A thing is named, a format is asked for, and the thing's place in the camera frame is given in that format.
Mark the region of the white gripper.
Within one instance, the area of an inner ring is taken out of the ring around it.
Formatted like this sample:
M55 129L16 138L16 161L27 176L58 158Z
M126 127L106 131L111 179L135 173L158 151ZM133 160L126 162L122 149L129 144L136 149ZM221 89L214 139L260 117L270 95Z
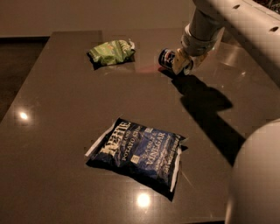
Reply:
M175 74L183 73L184 75L195 71L205 60L208 52L213 49L216 41L217 38L211 40L195 38L190 32L190 25L187 25L181 37L181 45L184 51L181 48L175 51L172 71Z

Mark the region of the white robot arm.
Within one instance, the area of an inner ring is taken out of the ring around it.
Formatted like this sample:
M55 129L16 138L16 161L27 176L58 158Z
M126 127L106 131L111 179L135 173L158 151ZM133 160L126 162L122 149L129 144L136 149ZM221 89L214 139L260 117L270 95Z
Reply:
M193 0L196 10L175 53L172 71L198 66L225 27L280 85L280 18L253 0ZM280 119L257 129L232 170L225 224L280 224Z

